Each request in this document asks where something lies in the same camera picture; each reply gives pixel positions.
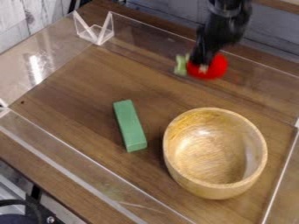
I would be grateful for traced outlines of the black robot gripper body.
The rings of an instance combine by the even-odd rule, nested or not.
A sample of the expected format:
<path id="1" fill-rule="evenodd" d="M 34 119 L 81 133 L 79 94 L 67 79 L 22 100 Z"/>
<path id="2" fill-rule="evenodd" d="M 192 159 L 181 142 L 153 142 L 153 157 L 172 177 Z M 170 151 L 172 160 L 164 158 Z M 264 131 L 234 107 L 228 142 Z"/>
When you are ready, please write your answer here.
<path id="1" fill-rule="evenodd" d="M 206 24 L 198 28 L 198 46 L 220 50 L 237 44 L 246 33 L 253 15 L 253 0 L 208 0 Z"/>

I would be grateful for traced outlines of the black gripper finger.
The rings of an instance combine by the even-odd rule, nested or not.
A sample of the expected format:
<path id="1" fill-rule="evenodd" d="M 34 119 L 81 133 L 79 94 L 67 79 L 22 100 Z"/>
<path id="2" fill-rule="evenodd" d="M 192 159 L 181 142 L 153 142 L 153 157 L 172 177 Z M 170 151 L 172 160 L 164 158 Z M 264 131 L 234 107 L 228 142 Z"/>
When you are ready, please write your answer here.
<path id="1" fill-rule="evenodd" d="M 198 37 L 196 47 L 192 50 L 190 62 L 200 68 L 204 73 L 209 72 L 216 52 L 213 44 L 202 34 Z"/>

